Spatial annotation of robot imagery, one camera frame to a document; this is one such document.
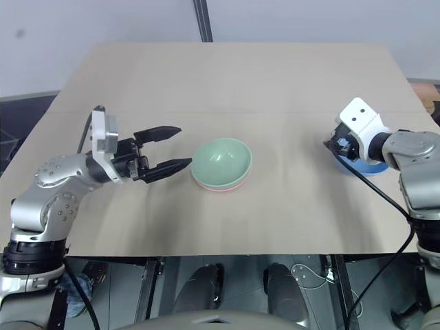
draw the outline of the metal frame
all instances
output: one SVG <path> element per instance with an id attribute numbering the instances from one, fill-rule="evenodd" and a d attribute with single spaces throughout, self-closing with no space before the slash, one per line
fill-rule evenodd
<path id="1" fill-rule="evenodd" d="M 151 305 L 153 304 L 154 290 L 157 275 L 159 274 L 160 262 L 156 258 L 148 258 L 142 275 L 140 295 L 137 301 L 135 322 L 142 322 L 150 318 Z"/>
<path id="2" fill-rule="evenodd" d="M 212 42 L 211 24 L 209 21 L 208 4 L 206 0 L 192 0 L 194 3 L 195 16 L 199 24 L 201 41 L 204 43 Z"/>
<path id="3" fill-rule="evenodd" d="M 349 273 L 345 267 L 345 259 L 343 254 L 331 254 L 331 268 L 335 276 L 335 284 L 338 291 L 339 302 L 342 312 L 342 320 L 345 324 L 347 321 L 347 314 L 351 306 L 353 306 L 353 293 L 350 286 Z M 350 330 L 359 330 L 359 322 L 356 317 L 352 317 L 350 321 Z"/>

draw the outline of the silver robot arm segment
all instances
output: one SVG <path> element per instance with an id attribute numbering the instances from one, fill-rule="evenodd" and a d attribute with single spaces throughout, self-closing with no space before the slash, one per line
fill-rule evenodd
<path id="1" fill-rule="evenodd" d="M 118 141 L 115 118 L 98 106 L 91 113 L 91 125 L 85 129 L 90 131 L 90 152 L 59 156 L 44 163 L 34 174 L 32 185 L 12 201 L 10 242 L 0 263 L 0 325 L 10 321 L 11 313 L 4 308 L 8 296 L 54 291 L 65 270 L 67 235 L 87 193 L 106 182 L 123 183 L 128 178 L 154 182 L 191 163 L 190 158 L 171 159 L 150 168 L 140 151 L 144 143 L 179 133 L 177 127 L 155 127 Z"/>

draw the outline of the beige tabletop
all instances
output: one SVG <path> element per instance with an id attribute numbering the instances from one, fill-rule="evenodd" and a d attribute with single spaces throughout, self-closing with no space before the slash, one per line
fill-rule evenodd
<path id="1" fill-rule="evenodd" d="M 182 128 L 145 145 L 152 164 L 232 137 L 248 144 L 254 165 L 248 181 L 227 193 L 199 187 L 189 169 L 149 185 L 106 184 L 82 201 L 67 239 L 71 255 L 395 252 L 408 234 L 405 219 L 343 173 L 322 145 L 356 96 L 392 130 L 439 132 L 380 45 L 97 47 L 0 179 L 0 245 L 9 238 L 10 200 L 40 164 L 76 151 L 89 112 L 104 105 L 117 115 L 121 138 L 163 124 Z M 372 181 L 403 204 L 397 178 L 390 169 Z"/>

